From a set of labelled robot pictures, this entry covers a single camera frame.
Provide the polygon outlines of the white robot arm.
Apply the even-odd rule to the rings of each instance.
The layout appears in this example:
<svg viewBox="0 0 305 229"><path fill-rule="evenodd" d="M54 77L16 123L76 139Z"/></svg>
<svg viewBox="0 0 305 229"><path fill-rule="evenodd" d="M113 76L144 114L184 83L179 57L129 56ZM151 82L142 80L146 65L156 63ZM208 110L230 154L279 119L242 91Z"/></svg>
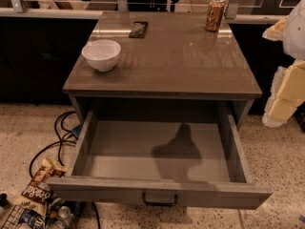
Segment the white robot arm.
<svg viewBox="0 0 305 229"><path fill-rule="evenodd" d="M295 60L288 68L279 67L275 72L271 95L264 109L263 124L277 128L286 124L305 102L305 0L265 30L262 37L281 41L284 53Z"/></svg>

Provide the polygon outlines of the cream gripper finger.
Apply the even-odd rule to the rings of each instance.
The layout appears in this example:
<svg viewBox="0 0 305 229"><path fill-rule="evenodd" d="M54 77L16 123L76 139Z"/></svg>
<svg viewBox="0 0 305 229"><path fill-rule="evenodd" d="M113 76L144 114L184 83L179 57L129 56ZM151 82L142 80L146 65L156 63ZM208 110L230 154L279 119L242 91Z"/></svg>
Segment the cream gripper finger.
<svg viewBox="0 0 305 229"><path fill-rule="evenodd" d="M287 19L287 16L281 18L274 25L265 30L262 37L271 41L282 41Z"/></svg>
<svg viewBox="0 0 305 229"><path fill-rule="evenodd" d="M262 122L267 127L277 128L286 124L305 102L305 61L296 60L288 68L279 67L270 92Z"/></svg>

